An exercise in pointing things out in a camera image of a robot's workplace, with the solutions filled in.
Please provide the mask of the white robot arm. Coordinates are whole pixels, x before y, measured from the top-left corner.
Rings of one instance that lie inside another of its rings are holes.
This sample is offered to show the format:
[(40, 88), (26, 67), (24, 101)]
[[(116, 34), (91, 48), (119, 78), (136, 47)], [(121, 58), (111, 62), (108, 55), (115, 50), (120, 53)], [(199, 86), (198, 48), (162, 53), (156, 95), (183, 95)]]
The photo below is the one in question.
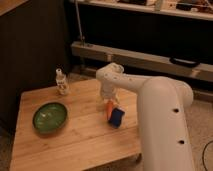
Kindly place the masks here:
[(193, 102), (192, 88), (164, 76), (126, 74), (110, 63), (96, 71), (104, 99), (123, 88), (137, 95), (143, 171), (195, 171), (184, 109)]

